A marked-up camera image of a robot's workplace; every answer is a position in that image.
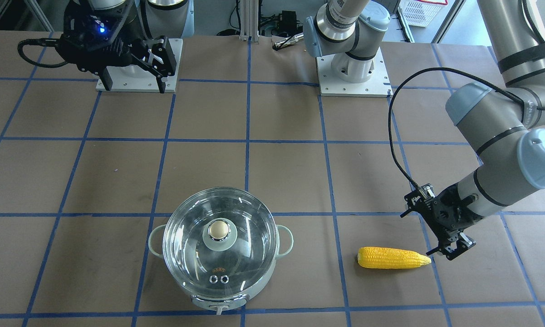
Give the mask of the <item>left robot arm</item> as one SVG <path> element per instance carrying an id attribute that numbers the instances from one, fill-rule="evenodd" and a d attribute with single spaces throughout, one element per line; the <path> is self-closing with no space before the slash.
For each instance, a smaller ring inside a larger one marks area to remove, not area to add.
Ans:
<path id="1" fill-rule="evenodd" d="M 470 78 L 449 97 L 445 110 L 482 165 L 435 195 L 430 184 L 405 195 L 407 213 L 419 213 L 438 240 L 428 255 L 452 260 L 476 241 L 464 230 L 545 189 L 545 34 L 529 0 L 480 0 L 497 66 L 500 88 Z M 369 0 L 330 0 L 304 23 L 304 43 L 317 59 L 321 93 L 344 87 L 344 96 L 376 94 L 377 55 L 390 24 L 388 10 Z"/>

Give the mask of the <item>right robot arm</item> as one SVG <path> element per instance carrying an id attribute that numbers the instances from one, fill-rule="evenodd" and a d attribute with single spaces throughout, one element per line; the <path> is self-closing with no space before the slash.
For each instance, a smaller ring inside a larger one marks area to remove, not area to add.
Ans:
<path id="1" fill-rule="evenodd" d="M 174 93 L 191 0 L 71 0 L 55 48 L 107 92 Z"/>

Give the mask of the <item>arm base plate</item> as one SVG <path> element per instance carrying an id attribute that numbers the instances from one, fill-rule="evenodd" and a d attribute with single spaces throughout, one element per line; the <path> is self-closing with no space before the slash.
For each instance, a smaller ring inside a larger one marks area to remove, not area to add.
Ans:
<path id="1" fill-rule="evenodd" d="M 169 39 L 176 60 L 175 73 L 163 79 L 165 81 L 165 93 L 176 93 L 180 59 L 182 54 L 183 39 Z M 108 67 L 112 85 L 112 92 L 146 92 L 158 93 L 156 77 L 136 65 L 125 68 Z"/>
<path id="2" fill-rule="evenodd" d="M 378 97 L 392 95 L 382 49 L 370 60 L 346 53 L 316 58 L 320 95 L 329 97 Z"/>

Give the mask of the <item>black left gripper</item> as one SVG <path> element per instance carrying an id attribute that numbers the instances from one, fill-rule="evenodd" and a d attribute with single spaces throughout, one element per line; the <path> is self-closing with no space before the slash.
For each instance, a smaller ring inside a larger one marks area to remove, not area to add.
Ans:
<path id="1" fill-rule="evenodd" d="M 437 238 L 440 253 L 449 261 L 459 257 L 476 245 L 476 240 L 464 230 L 481 221 L 481 215 L 468 209 L 478 199 L 477 194 L 461 197 L 457 185 L 451 185 L 435 195 L 432 184 L 427 183 L 404 196 L 407 209 L 401 213 L 419 213 Z"/>

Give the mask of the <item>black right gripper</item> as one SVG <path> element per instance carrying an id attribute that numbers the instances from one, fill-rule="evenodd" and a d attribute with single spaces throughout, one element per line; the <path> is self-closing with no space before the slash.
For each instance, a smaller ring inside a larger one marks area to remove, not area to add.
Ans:
<path id="1" fill-rule="evenodd" d="M 107 66 L 135 64 L 156 78 L 159 93 L 166 91 L 167 79 L 175 76 L 177 61 L 165 35 L 141 39 L 141 27 L 134 2 L 69 2 L 63 16 L 63 33 L 55 46 L 57 53 L 77 68 L 98 73 L 105 90 L 113 79 Z"/>

